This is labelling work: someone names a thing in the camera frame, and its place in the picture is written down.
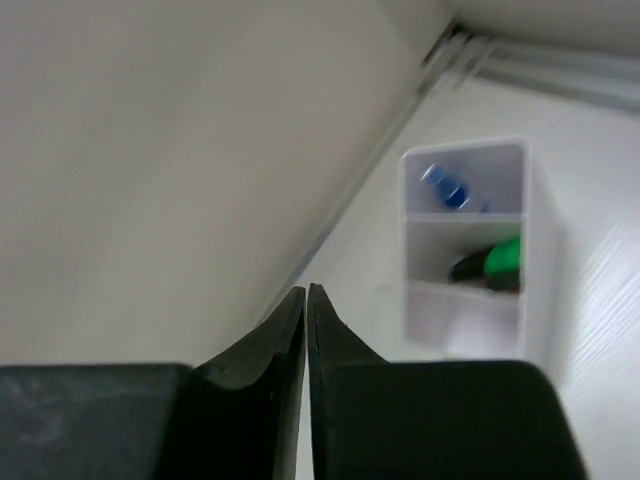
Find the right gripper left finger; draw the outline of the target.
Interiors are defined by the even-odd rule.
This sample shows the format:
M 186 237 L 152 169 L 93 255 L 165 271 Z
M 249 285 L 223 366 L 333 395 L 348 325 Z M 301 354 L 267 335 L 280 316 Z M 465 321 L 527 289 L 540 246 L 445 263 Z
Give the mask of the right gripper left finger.
M 5 366 L 5 479 L 274 479 L 292 473 L 306 293 L 209 361 Z

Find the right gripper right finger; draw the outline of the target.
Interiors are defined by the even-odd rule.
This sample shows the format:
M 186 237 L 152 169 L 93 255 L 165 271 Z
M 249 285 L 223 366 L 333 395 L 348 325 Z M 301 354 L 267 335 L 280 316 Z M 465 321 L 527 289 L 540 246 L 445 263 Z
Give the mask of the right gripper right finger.
M 584 479 L 544 373 L 519 360 L 390 362 L 339 318 L 323 286 L 306 307 L 318 479 Z

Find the orange highlighter marker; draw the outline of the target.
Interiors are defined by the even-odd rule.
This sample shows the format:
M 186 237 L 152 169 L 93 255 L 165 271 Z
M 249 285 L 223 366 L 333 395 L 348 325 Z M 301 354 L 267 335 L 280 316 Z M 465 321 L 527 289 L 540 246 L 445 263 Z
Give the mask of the orange highlighter marker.
M 484 261 L 491 249 L 485 249 L 470 254 L 449 270 L 449 280 L 454 283 L 481 281 L 483 285 L 493 291 L 502 293 L 520 292 L 520 269 L 511 273 L 504 273 L 492 277 L 486 277 L 483 271 Z

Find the blue capped pen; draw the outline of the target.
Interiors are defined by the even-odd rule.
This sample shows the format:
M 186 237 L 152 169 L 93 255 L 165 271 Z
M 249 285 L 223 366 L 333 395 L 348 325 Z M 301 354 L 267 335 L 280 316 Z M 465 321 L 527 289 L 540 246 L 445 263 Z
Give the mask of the blue capped pen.
M 454 213 L 488 213 L 489 203 L 478 196 L 459 175 L 438 164 L 430 165 L 421 182 L 431 191 L 440 207 Z

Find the white three-compartment container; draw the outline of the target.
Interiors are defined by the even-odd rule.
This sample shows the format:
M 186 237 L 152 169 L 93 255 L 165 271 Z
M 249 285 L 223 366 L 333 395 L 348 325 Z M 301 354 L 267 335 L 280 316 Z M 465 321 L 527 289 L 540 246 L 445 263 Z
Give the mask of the white three-compartment container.
M 489 203 L 489 212 L 442 209 L 421 182 L 432 164 L 459 175 Z M 527 166 L 518 139 L 416 147 L 403 155 L 400 221 L 409 340 L 450 358 L 517 355 L 519 293 L 493 292 L 481 281 L 454 283 L 448 274 L 462 258 L 522 235 Z

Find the aluminium side rail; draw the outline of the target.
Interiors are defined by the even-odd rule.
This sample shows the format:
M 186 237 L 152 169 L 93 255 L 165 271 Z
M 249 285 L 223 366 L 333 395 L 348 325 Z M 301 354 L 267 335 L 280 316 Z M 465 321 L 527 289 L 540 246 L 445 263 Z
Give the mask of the aluminium side rail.
M 511 40 L 474 31 L 454 20 L 421 63 L 422 91 L 446 72 L 637 117 L 639 59 L 561 46 Z

